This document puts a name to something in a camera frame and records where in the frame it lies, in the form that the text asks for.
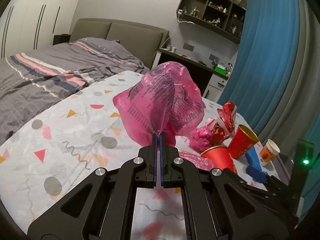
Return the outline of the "red white snack wrapper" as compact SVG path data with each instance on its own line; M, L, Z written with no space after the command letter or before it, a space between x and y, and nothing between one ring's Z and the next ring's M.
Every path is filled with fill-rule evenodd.
M212 146L221 145L235 134L236 105L229 101L216 111L218 117L209 118L206 121L206 126L212 132L212 139L210 139Z

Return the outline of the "pink plastic scrap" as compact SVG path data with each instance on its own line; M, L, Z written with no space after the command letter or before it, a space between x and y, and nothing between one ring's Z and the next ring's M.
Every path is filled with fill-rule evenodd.
M197 168L210 171L214 168L214 164L210 159L203 158L189 152L179 152L179 157L192 162Z

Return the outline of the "black bedside table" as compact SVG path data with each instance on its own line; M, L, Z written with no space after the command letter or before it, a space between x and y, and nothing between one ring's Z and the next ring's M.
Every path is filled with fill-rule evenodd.
M71 35L69 34L54 35L53 45L68 43L70 41L70 38L71 38Z

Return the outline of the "purple plastic trash bin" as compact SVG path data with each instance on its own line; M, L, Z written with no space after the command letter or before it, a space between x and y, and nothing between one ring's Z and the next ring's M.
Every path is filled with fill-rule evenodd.
M287 155L280 153L273 160L279 179L286 185L289 184L294 162Z

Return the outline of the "grey striped bed duvet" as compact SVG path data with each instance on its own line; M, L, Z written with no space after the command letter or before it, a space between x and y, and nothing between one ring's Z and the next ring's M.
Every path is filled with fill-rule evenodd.
M1 59L1 143L61 100L127 70L149 71L118 42L94 37Z

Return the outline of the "patterned white table cloth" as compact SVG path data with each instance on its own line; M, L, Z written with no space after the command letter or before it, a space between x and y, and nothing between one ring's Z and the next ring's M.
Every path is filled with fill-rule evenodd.
M140 146L113 98L142 74L94 83L25 124L1 146L1 231L27 239L215 239L195 166L178 186L137 187Z

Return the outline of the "large pink plastic bag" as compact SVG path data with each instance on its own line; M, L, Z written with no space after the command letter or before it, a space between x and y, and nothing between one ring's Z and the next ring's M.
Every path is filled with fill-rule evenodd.
M175 146L176 136L192 132L203 120L205 104L190 74L178 62L165 62L144 74L133 87L113 98L128 136L149 146L153 134L164 134Z

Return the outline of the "blue curtain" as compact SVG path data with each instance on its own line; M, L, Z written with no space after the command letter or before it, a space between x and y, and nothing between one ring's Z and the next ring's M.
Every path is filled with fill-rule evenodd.
M319 154L319 21L307 0L248 0L227 101L261 142L292 157L304 139Z

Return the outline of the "white orange paper cup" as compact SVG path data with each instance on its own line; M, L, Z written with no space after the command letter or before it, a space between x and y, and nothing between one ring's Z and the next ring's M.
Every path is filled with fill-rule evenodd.
M278 154L280 153L280 148L271 139L268 139L265 146L259 153L260 165L265 166L270 163Z

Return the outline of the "green box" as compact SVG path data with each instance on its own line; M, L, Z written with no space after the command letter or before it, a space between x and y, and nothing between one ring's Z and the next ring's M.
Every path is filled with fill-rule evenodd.
M214 70L218 73L220 73L221 75L224 75L226 76L227 75L227 68L222 66L222 65L219 65L217 64L214 68Z

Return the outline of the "white drawer cabinet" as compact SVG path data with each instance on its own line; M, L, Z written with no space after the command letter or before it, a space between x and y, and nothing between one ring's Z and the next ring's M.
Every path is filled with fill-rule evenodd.
M227 81L228 79L226 77L220 77L213 74L202 97L212 102L218 102L225 86L227 85Z

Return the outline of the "dark wall shelf unit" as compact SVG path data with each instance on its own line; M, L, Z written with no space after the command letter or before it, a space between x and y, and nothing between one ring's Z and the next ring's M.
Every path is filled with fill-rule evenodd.
M244 1L232 0L180 0L177 17L209 29L235 44L240 43L245 21Z

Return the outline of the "blue foam fruit net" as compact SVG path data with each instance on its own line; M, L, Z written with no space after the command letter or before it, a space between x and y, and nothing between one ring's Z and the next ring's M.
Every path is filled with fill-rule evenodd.
M257 183L266 183L268 173L264 172L259 163L259 158L254 147L250 148L245 153L248 166L246 168L246 173L252 177L253 181Z

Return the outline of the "white wardrobe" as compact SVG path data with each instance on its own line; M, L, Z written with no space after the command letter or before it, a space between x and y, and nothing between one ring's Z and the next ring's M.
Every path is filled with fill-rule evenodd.
M79 0L11 0L1 16L1 58L53 44L68 34Z

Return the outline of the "dark wooden desk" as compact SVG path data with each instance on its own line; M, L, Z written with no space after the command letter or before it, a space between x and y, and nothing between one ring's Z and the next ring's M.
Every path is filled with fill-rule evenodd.
M203 64L197 63L176 53L172 53L168 50L159 49L157 52L155 64L159 65L161 63L169 61L178 62L181 65L185 66L190 74L191 79L198 86L202 96L213 74L220 77L226 77L216 72L212 68L206 67Z

